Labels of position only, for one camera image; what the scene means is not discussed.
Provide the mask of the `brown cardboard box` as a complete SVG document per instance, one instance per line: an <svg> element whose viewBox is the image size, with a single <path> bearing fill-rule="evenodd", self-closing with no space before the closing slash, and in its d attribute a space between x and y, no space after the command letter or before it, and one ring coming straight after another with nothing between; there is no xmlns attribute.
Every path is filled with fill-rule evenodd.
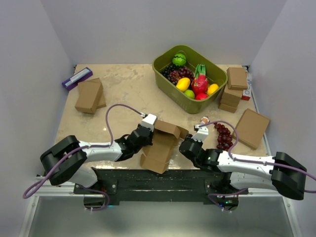
<svg viewBox="0 0 316 237"><path fill-rule="evenodd" d="M179 139L185 139L189 131L180 126L157 120L152 145L143 147L140 166L143 169L163 174Z"/></svg>

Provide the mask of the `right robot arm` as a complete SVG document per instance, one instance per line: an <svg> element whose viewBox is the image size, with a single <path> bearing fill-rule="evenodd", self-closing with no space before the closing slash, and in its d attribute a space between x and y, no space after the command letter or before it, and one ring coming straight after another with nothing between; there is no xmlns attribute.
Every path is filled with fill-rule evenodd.
<svg viewBox="0 0 316 237"><path fill-rule="evenodd" d="M220 173L222 178L210 186L218 195L250 188L270 189L286 198L303 200L306 168L284 152L275 156L252 157L230 154L219 149L203 149L202 142L187 135L179 152L196 168Z"/></svg>

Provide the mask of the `bottom stacked cardboard box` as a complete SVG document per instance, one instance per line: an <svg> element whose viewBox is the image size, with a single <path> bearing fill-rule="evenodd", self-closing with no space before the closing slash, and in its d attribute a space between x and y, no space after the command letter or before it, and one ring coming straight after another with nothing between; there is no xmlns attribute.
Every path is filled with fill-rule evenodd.
<svg viewBox="0 0 316 237"><path fill-rule="evenodd" d="M231 105L227 105L227 104L224 104L224 103L219 103L218 108L220 110L224 110L224 111L227 111L227 112L230 112L230 113L235 113L236 110L237 110L237 107L234 107L234 106L231 106Z"/></svg>

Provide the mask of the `large folded cardboard box right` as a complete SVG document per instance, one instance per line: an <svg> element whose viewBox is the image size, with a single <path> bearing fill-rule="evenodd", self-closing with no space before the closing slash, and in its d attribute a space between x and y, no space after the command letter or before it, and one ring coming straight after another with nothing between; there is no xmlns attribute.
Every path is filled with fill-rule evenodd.
<svg viewBox="0 0 316 237"><path fill-rule="evenodd" d="M236 125L238 141L256 150L263 139L269 123L269 118L251 109L246 109Z"/></svg>

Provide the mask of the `folded cardboard box upper left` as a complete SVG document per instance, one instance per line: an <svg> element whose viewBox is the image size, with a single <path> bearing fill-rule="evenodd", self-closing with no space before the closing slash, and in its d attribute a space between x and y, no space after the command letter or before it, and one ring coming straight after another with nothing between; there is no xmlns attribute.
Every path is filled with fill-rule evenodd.
<svg viewBox="0 0 316 237"><path fill-rule="evenodd" d="M78 84L79 97L75 109L82 113L95 114L103 93L100 82L83 81Z"/></svg>

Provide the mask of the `red white small box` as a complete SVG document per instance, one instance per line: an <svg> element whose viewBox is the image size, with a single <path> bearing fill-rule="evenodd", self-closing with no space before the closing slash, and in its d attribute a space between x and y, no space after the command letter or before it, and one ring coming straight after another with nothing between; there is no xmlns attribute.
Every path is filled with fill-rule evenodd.
<svg viewBox="0 0 316 237"><path fill-rule="evenodd" d="M251 88L244 90L242 93L241 100L249 101L251 99L251 94L252 94Z"/></svg>

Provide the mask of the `purple flat box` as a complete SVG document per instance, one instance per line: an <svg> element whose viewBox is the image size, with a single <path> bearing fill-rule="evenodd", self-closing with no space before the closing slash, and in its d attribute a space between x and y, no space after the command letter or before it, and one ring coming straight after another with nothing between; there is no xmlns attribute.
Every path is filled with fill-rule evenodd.
<svg viewBox="0 0 316 237"><path fill-rule="evenodd" d="M72 75L70 78L62 82L62 86L67 90L71 91L73 88L77 87L79 82L83 82L93 75L93 72L88 68L84 68L78 73Z"/></svg>

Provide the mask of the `dark red grape bunch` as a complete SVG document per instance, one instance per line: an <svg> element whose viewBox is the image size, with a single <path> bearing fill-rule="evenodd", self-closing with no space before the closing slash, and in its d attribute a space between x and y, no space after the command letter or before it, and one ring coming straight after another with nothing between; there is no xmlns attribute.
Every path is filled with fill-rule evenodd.
<svg viewBox="0 0 316 237"><path fill-rule="evenodd" d="M228 151L229 148L233 145L231 132L228 128L220 123L215 123L214 128L218 132L216 148L222 151Z"/></svg>

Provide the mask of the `green lime toy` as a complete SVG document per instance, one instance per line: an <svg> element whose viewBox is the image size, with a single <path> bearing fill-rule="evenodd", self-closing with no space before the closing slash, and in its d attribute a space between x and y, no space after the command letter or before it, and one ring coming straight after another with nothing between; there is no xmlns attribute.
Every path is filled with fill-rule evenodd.
<svg viewBox="0 0 316 237"><path fill-rule="evenodd" d="M187 89L184 94L191 99L195 99L195 94L192 90Z"/></svg>

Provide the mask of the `yellow mango toy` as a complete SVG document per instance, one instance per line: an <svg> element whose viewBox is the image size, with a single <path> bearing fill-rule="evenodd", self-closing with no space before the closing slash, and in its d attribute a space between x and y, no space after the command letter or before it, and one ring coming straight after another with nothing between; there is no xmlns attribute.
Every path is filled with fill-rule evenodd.
<svg viewBox="0 0 316 237"><path fill-rule="evenodd" d="M191 84L191 80L189 78L181 78L178 80L176 87L180 91L185 92L189 88L190 84Z"/></svg>

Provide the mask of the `red dragon fruit toy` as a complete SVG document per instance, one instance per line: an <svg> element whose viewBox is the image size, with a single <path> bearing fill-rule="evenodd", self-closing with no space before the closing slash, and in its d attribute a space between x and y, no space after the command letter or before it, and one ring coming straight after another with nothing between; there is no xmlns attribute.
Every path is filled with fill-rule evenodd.
<svg viewBox="0 0 316 237"><path fill-rule="evenodd" d="M195 72L194 79L192 82L192 90L195 95L200 93L206 93L208 90L209 82L206 77L206 66L204 64L198 64Z"/></svg>

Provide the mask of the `orange yellow fruit toy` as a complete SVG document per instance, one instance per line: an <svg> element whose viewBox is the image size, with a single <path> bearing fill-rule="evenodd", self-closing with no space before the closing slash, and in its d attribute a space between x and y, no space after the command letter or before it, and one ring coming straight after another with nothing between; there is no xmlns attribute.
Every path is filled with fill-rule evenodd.
<svg viewBox="0 0 316 237"><path fill-rule="evenodd" d="M211 96L214 92L217 91L217 89L219 88L219 86L215 83L211 84L209 87L208 87L208 90L207 90L207 95L208 96Z"/></svg>

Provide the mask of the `dark grapes in bin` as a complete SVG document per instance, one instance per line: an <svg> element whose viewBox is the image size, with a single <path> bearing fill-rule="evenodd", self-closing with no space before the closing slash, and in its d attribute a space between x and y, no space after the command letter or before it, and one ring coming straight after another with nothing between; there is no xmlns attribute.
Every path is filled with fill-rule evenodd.
<svg viewBox="0 0 316 237"><path fill-rule="evenodd" d="M181 78L189 78L191 82L194 79L194 73L189 68L185 66L175 66L173 64L162 70L161 74L173 85L176 85Z"/></svg>

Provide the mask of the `green round fruit toy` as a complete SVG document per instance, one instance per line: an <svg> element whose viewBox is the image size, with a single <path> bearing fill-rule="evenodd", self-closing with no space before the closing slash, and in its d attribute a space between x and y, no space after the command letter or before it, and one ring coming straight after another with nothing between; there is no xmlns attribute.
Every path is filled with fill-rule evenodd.
<svg viewBox="0 0 316 237"><path fill-rule="evenodd" d="M175 66L184 66L186 62L187 62L187 58L182 53L177 53L172 58L172 64L174 64Z"/></svg>

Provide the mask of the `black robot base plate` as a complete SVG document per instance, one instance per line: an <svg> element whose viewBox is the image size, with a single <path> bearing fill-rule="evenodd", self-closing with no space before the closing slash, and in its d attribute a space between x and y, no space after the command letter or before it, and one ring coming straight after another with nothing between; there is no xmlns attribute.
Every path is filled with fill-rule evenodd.
<svg viewBox="0 0 316 237"><path fill-rule="evenodd" d="M123 201L148 202L202 202L212 204L208 194L236 193L230 185L230 175L199 169L172 169L157 174L143 169L95 169L98 182L89 190L76 184L74 193L85 195L84 205L99 207L102 199L97 191L110 197L110 205Z"/></svg>

